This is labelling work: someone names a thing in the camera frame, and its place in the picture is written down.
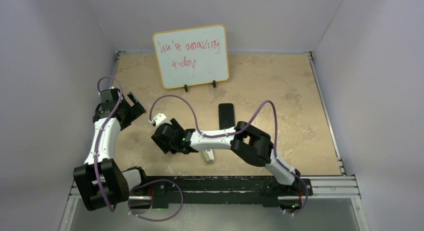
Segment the black phone case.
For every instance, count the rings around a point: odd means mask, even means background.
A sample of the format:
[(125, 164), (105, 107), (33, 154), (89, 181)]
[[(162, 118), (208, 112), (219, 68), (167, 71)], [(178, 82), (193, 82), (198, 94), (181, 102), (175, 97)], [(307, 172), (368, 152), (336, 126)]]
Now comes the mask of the black phone case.
[(232, 103), (220, 103), (218, 105), (219, 129), (225, 130), (236, 125), (235, 109)]

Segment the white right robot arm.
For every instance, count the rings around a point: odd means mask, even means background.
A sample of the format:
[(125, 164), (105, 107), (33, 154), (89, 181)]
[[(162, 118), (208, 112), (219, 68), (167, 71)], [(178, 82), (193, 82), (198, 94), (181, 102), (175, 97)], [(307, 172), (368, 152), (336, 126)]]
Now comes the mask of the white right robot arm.
[(265, 168), (284, 193), (292, 195), (299, 189), (304, 196), (312, 193), (300, 172), (279, 156), (271, 136), (245, 121), (209, 131), (183, 129), (174, 118), (153, 118), (149, 122), (155, 128), (151, 138), (164, 154), (230, 150), (247, 164)]

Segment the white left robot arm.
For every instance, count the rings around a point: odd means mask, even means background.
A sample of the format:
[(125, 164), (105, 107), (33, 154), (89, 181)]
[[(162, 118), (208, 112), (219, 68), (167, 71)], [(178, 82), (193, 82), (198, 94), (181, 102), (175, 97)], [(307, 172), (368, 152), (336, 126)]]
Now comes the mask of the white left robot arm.
[(73, 170), (73, 179), (88, 211), (126, 202), (131, 191), (142, 196), (149, 190), (141, 167), (121, 171), (114, 161), (118, 135), (146, 109), (133, 93), (120, 96), (118, 88), (102, 90), (99, 95), (101, 102), (92, 118), (94, 136), (89, 154), (84, 164)]

